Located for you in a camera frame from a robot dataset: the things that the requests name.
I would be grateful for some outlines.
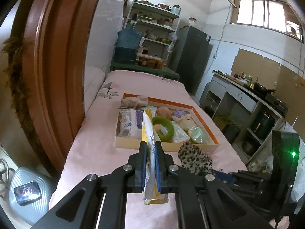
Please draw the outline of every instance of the stuffed toy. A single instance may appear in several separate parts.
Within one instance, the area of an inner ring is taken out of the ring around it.
[[[167,107],[159,107],[157,109],[157,116],[164,117],[167,119],[171,119],[172,114],[171,111]]]
[[[122,99],[121,102],[121,107],[126,107],[126,108],[141,108],[146,106],[148,106],[148,98],[142,95],[137,97],[133,97],[133,96],[126,97]]]
[[[196,126],[195,122],[191,119],[190,114],[181,115],[181,118],[177,116],[173,116],[173,121],[175,121],[179,127],[181,127],[184,131],[191,129],[192,127]]]

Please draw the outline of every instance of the cardboard tray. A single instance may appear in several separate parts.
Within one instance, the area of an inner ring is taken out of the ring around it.
[[[138,96],[138,95],[132,95],[132,94],[124,94],[123,97],[129,97],[129,96]],[[206,152],[213,152],[215,151],[218,146],[219,142],[217,141],[216,137],[213,135],[207,124],[204,122],[204,120],[200,117],[199,113],[196,111],[196,109],[190,105],[185,105],[181,103],[156,99],[156,98],[148,98],[148,104],[150,106],[164,106],[170,109],[175,110],[182,110],[189,112],[192,115],[192,119],[195,121],[195,123],[201,127],[205,132],[209,135],[209,140],[207,144],[195,144],[196,146],[200,147],[202,150]],[[128,148],[128,149],[135,149],[138,150],[140,147],[141,140],[134,139],[134,138],[123,138],[118,137],[119,131],[120,131],[120,123],[119,123],[119,116],[117,119],[117,125],[116,125],[116,134],[115,134],[115,147],[117,148]],[[164,151],[167,152],[177,152],[179,151],[181,145],[183,142],[180,143],[166,143],[162,142],[162,146],[164,148]]]

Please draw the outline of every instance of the jar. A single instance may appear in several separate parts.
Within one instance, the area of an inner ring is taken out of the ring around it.
[[[176,15],[180,15],[181,13],[181,8],[179,5],[174,5],[171,10],[172,13],[176,14]]]
[[[167,18],[164,20],[164,26],[169,26],[171,25],[171,19]]]

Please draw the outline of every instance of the kitchen counter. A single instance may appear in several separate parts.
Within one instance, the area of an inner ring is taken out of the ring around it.
[[[251,92],[249,89],[246,89],[244,86],[239,85],[238,83],[230,80],[229,78],[213,71],[213,73],[217,76],[219,76],[220,78],[223,78],[224,80],[227,80],[228,82],[230,82],[231,84],[235,85],[236,87],[238,87],[239,89],[243,90],[244,92],[248,93],[250,96],[254,97],[255,99],[259,100],[262,104],[264,104],[266,107],[268,107],[272,112],[274,112],[279,118],[283,118],[283,116],[277,112],[273,107],[271,107],[266,101],[264,101],[262,98],[260,98],[259,96],[255,95],[253,92]]]
[[[252,130],[251,125],[258,117],[260,112],[268,112],[275,120],[271,130],[278,130],[283,124],[283,116],[277,112],[262,98],[245,88],[244,86],[230,80],[224,75],[213,71],[214,76],[209,83],[208,90],[205,90],[205,97],[200,106],[208,107],[212,112],[211,117],[217,114],[228,116],[229,120],[239,127],[238,136],[231,138],[231,145],[239,155],[240,159],[247,165],[255,160],[258,154],[267,146],[270,146],[272,138],[271,132],[265,139],[260,139]],[[226,135],[226,127],[222,127],[222,132]],[[256,152],[250,156],[247,155],[242,145],[248,138],[252,138],[257,142]]]

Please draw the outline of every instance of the metal screw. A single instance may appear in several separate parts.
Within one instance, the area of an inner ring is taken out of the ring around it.
[[[214,181],[214,180],[215,180],[215,176],[212,175],[212,174],[206,174],[206,175],[205,175],[205,178],[206,178],[208,181]]]
[[[131,169],[132,169],[132,166],[130,164],[126,164],[123,166],[123,170],[125,170],[125,171],[129,171]]]
[[[179,169],[178,165],[172,164],[172,165],[170,166],[170,170],[171,170],[171,171],[177,171],[178,169]]]
[[[87,176],[87,180],[88,181],[93,181],[93,180],[95,180],[97,178],[97,175],[96,174],[89,174],[88,176]]]

